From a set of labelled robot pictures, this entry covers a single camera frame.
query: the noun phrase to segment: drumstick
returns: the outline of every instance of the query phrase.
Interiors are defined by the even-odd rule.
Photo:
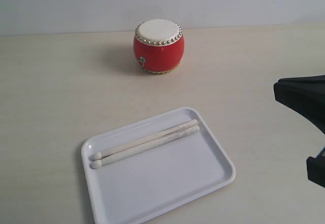
[[[141,153],[143,151],[161,146],[163,144],[167,144],[167,143],[172,142],[176,139],[197,133],[199,130],[200,130],[199,126],[195,125],[195,126],[187,128],[187,129],[184,129],[184,130],[163,136],[161,138],[149,141],[147,143],[140,144],[138,146],[126,149],[124,151],[120,151],[120,152],[112,154],[106,158],[98,159],[97,161],[92,162],[90,164],[90,166],[91,166],[91,168],[96,169],[103,165],[107,165],[107,164],[110,164],[113,162],[120,161],[121,159],[130,157],[132,155],[135,155],[135,154]]]
[[[96,161],[98,159],[107,157],[107,156],[109,156],[111,154],[118,153],[120,151],[123,151],[123,150],[129,149],[129,148],[135,147],[137,145],[140,145],[140,144],[143,144],[143,143],[158,139],[158,138],[163,137],[165,135],[168,135],[168,134],[171,134],[171,133],[186,129],[188,127],[191,127],[191,126],[194,126],[194,125],[197,125],[197,124],[198,124],[198,121],[196,119],[193,119],[191,121],[179,124],[177,126],[173,126],[173,127],[168,128],[168,129],[162,130],[162,131],[160,131],[158,133],[154,133],[154,134],[145,136],[143,138],[136,139],[136,140],[130,141],[128,143],[118,145],[116,147],[113,147],[113,148],[110,148],[110,149],[107,149],[107,150],[103,150],[101,152],[97,152],[94,155],[92,155],[90,160],[91,161]]]

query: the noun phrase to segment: white wall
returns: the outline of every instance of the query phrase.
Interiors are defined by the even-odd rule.
[[[131,30],[157,17],[183,27],[325,21],[325,0],[0,0],[0,35]]]

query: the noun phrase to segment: white drumhead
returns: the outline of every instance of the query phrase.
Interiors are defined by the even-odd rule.
[[[162,45],[177,41],[182,34],[182,29],[176,23],[166,19],[153,19],[142,23],[136,30],[137,38],[141,41],[150,41]]]

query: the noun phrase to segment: red drum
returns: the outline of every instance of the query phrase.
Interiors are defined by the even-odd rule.
[[[174,69],[184,53],[181,27],[166,19],[153,19],[136,28],[133,50],[139,65],[153,73]]]

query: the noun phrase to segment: tray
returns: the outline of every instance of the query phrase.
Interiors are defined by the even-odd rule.
[[[196,119],[200,132],[92,169],[90,156]],[[81,155],[96,224],[143,223],[230,184],[235,167],[199,113],[188,107],[87,140]]]

